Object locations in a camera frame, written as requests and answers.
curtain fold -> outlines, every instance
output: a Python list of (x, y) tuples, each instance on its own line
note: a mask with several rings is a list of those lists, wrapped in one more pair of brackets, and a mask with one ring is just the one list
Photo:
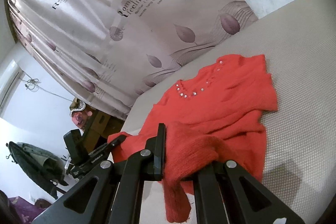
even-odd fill
[(8, 0), (27, 51), (71, 94), (126, 119), (169, 74), (257, 20), (244, 0)]

beige surface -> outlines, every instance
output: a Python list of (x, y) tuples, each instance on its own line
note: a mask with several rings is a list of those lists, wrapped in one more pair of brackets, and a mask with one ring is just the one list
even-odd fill
[[(138, 132), (176, 80), (230, 53), (266, 55), (279, 111), (262, 119), (268, 134), (263, 183), (307, 224), (315, 223), (336, 192), (336, 0), (295, 0), (227, 39), (141, 95), (123, 130)], [(165, 222), (152, 218), (153, 206), (164, 214), (162, 189), (154, 185), (144, 194), (150, 193), (140, 223)]]

